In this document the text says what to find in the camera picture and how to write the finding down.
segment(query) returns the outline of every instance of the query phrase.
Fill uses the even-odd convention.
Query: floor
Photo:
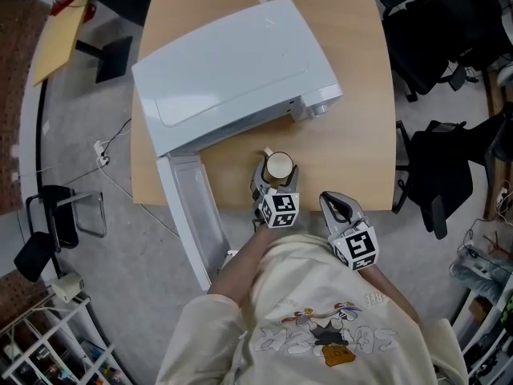
[[[80,38],[101,45],[132,35],[131,63],[135,62],[142,29],[117,18],[104,7]],[[95,85],[96,63],[75,52],[71,63],[48,84],[42,137],[45,184],[64,184],[95,168],[95,139],[110,139],[131,116],[131,74]],[[426,128],[432,119],[474,126],[487,117],[482,83],[453,92],[438,85],[417,103],[407,103],[400,79],[394,79],[397,119],[410,133]],[[130,136],[120,136],[109,148],[111,163],[105,172],[131,192]],[[483,213],[486,177],[472,166],[474,194],[449,220],[449,234],[437,241],[426,232],[418,207],[407,201],[398,214],[368,213],[376,228],[379,266],[408,297],[423,318],[452,318],[460,307],[464,287],[450,279],[448,267],[465,231]],[[84,278],[86,292],[116,354],[139,385],[154,383],[160,361],[180,311],[201,294],[180,240],[116,188],[99,171],[71,183],[77,190],[101,190],[105,199],[108,235],[99,240],[81,234],[77,249],[60,257]],[[174,229],[166,207],[147,207]],[[221,213],[228,238],[241,246],[252,233],[251,214]],[[301,214],[312,233],[325,233],[320,214]]]

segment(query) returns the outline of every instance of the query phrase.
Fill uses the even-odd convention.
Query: black office chair
[[[90,197],[97,199],[99,202],[103,222],[102,232],[82,227],[77,218],[75,202]],[[37,198],[42,200],[49,233],[34,232],[30,203]],[[14,259],[14,264],[21,275],[31,282],[36,282],[39,279],[50,259],[53,261],[58,277],[62,276],[55,253],[60,253],[61,248],[73,249],[79,244],[77,229],[99,238],[107,235],[103,194],[100,192],[75,194],[75,191],[68,187],[45,185],[39,194],[26,199],[26,215],[30,238]]]
[[[398,182],[402,195],[392,211],[397,214],[409,197],[420,206],[426,229],[434,231],[439,240],[447,235],[446,219],[472,194],[468,161],[485,167],[488,184],[494,180],[494,157],[513,161],[513,103],[506,103],[498,115],[470,130],[465,124],[433,120],[411,140],[402,121],[396,124],[409,163],[396,166],[396,170],[408,172],[408,180],[406,184]]]
[[[406,81],[418,100],[437,83],[449,83],[457,91],[467,73],[459,64],[451,75],[442,77],[449,61],[458,58],[501,19],[498,0],[414,0],[391,14],[406,0],[380,0],[385,6],[383,30],[392,68]]]

